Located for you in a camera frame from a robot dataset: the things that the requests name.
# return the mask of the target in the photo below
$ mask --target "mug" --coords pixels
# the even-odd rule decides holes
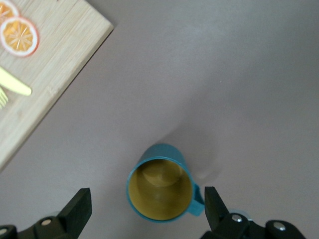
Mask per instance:
[[[128,176],[126,193],[134,211],[152,222],[171,222],[186,212],[199,216],[204,210],[183,155],[169,144],[144,152]]]

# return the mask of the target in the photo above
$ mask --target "silver screw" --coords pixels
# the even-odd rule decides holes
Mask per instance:
[[[47,219],[47,220],[44,220],[41,225],[42,226],[46,226],[46,225],[49,225],[51,223],[51,219]]]
[[[7,228],[0,229],[0,235],[6,234],[7,231],[8,231]]]
[[[232,217],[232,220],[234,220],[235,222],[241,223],[243,221],[243,219],[241,218],[241,216],[234,214]]]
[[[274,223],[274,227],[277,228],[280,231],[284,231],[286,230],[286,227],[284,224],[280,223],[280,222],[275,222]]]

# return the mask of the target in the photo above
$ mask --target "knife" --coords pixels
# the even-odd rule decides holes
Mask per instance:
[[[23,96],[29,96],[32,93],[29,86],[22,83],[2,67],[0,67],[0,85]]]

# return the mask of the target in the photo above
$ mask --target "cutting board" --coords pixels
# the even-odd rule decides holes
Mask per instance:
[[[0,110],[0,171],[113,29],[84,0],[12,0],[34,23],[39,46],[20,58],[0,46],[0,65],[32,88],[31,96],[6,90]]]

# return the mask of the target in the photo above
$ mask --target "orange slice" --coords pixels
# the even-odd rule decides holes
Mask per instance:
[[[2,23],[0,40],[3,47],[15,56],[29,56],[39,44],[35,26],[21,16],[10,17]]]
[[[0,0],[0,24],[12,16],[19,16],[19,11],[13,3]]]

